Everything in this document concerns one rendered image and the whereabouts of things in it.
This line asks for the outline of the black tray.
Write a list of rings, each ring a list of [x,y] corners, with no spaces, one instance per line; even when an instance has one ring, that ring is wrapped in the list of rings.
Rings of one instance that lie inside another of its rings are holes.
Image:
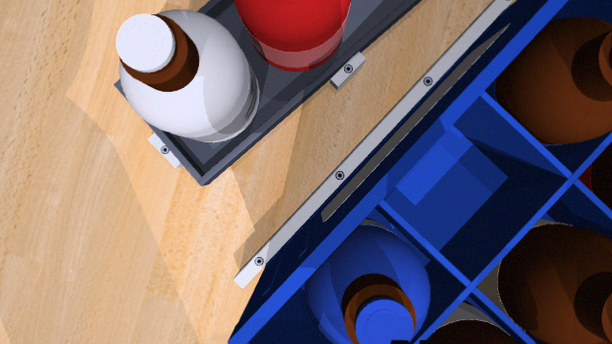
[[[355,54],[362,53],[421,1],[351,0],[343,37],[335,53],[312,70],[288,72],[274,67],[259,55],[233,0],[209,0],[198,12],[214,18],[232,34],[256,75],[260,99],[252,122],[236,137],[221,142],[187,139],[145,122],[182,165],[213,182],[327,83]]]

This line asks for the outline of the blue bottle with dark brown neck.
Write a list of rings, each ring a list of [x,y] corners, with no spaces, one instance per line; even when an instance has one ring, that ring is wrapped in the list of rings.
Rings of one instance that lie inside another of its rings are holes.
[[[312,322],[331,344],[410,343],[426,321],[430,283],[417,252],[365,218],[307,279],[304,296]]]

